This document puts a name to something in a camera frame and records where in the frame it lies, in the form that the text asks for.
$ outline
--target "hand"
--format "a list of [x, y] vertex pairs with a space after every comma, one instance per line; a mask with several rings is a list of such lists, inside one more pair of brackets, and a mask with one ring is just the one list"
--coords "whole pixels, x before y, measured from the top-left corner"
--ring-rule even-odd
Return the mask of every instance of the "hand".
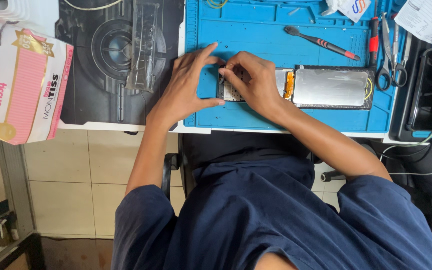
[[[279, 95], [275, 71], [273, 62], [240, 51], [227, 61], [226, 68], [219, 69], [219, 74], [237, 89], [249, 107], [266, 119], [279, 124], [278, 120], [284, 115], [284, 109], [295, 106]], [[250, 78], [242, 81], [236, 75], [240, 72], [247, 72]]]
[[217, 42], [204, 49], [187, 53], [174, 60], [171, 80], [163, 95], [148, 114], [148, 123], [157, 123], [169, 129], [179, 120], [204, 108], [224, 105], [219, 98], [200, 99], [196, 95], [199, 74], [205, 65], [223, 65], [224, 60], [216, 56], [209, 56], [218, 46]]

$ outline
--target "paper document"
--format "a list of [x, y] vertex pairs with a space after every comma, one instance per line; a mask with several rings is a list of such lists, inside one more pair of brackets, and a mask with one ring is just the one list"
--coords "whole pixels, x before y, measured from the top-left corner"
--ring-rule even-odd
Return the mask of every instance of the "paper document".
[[432, 43], [432, 0], [408, 0], [394, 20], [418, 39]]
[[351, 19], [351, 21], [357, 23], [368, 9], [369, 5], [371, 5], [370, 0], [349, 0], [341, 4], [338, 10]]

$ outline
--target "pink tissue pack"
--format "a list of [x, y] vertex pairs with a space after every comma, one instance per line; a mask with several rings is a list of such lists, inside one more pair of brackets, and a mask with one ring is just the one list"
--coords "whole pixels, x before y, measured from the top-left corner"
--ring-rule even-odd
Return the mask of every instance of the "pink tissue pack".
[[0, 23], [0, 139], [52, 139], [63, 106], [73, 46]]

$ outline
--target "black toothbrush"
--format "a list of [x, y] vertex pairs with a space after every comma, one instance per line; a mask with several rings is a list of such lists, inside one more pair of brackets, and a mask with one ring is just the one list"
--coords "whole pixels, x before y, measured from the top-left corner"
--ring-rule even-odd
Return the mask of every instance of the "black toothbrush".
[[336, 46], [336, 45], [334, 45], [332, 43], [329, 43], [329, 42], [327, 42], [324, 39], [321, 39], [321, 38], [318, 38], [318, 37], [314, 37], [314, 36], [305, 35], [305, 34], [301, 34], [300, 31], [296, 27], [294, 27], [294, 26], [288, 25], [288, 26], [284, 27], [284, 31], [286, 31], [286, 33], [288, 33], [288, 34], [290, 34], [292, 36], [301, 37], [303, 39], [311, 41], [312, 43], [314, 43], [316, 45], [319, 45], [319, 46], [321, 46], [323, 48], [326, 48], [326, 49], [328, 49], [330, 51], [342, 54], [342, 55], [344, 55], [347, 58], [351, 58], [351, 59], [357, 60], [357, 61], [360, 59], [360, 57], [357, 56], [357, 55], [355, 55], [354, 53], [352, 53], [350, 51], [347, 51], [347, 50], [345, 50], [345, 49], [343, 49], [341, 47], [338, 47], [338, 46]]

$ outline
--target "red and black screwdriver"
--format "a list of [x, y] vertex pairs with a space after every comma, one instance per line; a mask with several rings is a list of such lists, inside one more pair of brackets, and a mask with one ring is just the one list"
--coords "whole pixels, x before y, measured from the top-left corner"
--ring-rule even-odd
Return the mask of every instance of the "red and black screwdriver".
[[338, 47], [338, 46], [336, 46], [336, 45], [334, 45], [332, 43], [329, 43], [329, 42], [327, 42], [326, 40], [324, 40], [322, 38], [318, 38], [318, 37], [315, 37], [315, 36], [309, 36], [309, 35], [301, 34], [300, 31], [296, 27], [294, 27], [294, 26], [288, 25], [288, 26], [286, 26], [284, 28], [284, 31], [286, 31], [286, 33], [288, 33], [288, 34], [290, 34], [292, 36], [298, 36], [298, 37], [301, 37], [303, 39], [307, 39], [307, 40], [311, 41], [314, 44], [317, 44], [317, 45], [319, 45], [319, 46], [321, 46], [323, 48], [326, 48], [326, 49], [328, 49], [330, 51], [342, 54], [342, 55], [344, 55], [347, 58], [351, 58], [353, 60], [359, 60], [360, 59], [360, 57], [357, 56], [357, 55], [355, 55], [354, 53], [352, 53], [350, 51], [347, 51], [347, 50], [345, 50], [345, 49], [343, 49], [341, 47]]
[[369, 27], [371, 28], [371, 38], [369, 39], [369, 64], [368, 67], [376, 67], [378, 63], [376, 59], [378, 57], [378, 0], [374, 1], [374, 17], [369, 21]]

